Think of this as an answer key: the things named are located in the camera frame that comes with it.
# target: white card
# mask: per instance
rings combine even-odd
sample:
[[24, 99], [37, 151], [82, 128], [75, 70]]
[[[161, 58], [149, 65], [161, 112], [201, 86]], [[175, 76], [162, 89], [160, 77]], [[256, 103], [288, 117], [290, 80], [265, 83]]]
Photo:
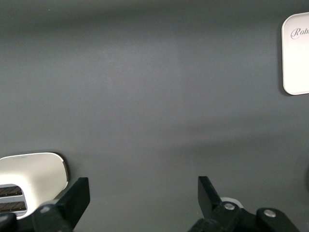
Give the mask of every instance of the white card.
[[294, 14], [283, 23], [282, 62], [285, 91], [309, 93], [309, 13]]

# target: silver screw head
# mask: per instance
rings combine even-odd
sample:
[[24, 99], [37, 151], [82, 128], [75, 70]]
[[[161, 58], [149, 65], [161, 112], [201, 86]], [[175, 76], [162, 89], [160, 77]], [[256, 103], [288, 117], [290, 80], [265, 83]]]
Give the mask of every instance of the silver screw head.
[[234, 210], [235, 206], [232, 205], [231, 203], [225, 203], [224, 208], [227, 209], [227, 210]]
[[275, 218], [276, 217], [276, 213], [270, 209], [267, 209], [264, 211], [264, 214], [267, 216], [267, 217], [272, 217], [272, 218]]

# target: gray backdrop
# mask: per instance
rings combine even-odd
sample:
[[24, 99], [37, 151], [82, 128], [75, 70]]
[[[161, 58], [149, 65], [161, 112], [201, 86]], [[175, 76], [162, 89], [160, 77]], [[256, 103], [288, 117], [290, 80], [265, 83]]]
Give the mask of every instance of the gray backdrop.
[[186, 232], [197, 177], [309, 231], [309, 95], [281, 26], [309, 1], [2, 1], [0, 156], [54, 151], [90, 180], [77, 232]]

